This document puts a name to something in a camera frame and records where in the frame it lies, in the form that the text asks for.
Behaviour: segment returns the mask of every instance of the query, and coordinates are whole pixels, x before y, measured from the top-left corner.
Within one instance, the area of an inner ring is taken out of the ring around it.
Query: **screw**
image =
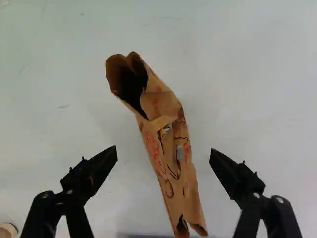
[[[48,198],[49,194],[46,192],[42,195],[42,198],[45,199],[45,198]]]
[[[256,197],[256,198],[259,198],[259,197],[260,197],[260,195],[259,195],[259,194],[257,194],[256,192],[255,192],[255,193],[253,193],[253,196],[254,196],[254,197]]]
[[[277,197],[276,200],[279,201],[280,203],[284,203],[284,200],[281,197]]]

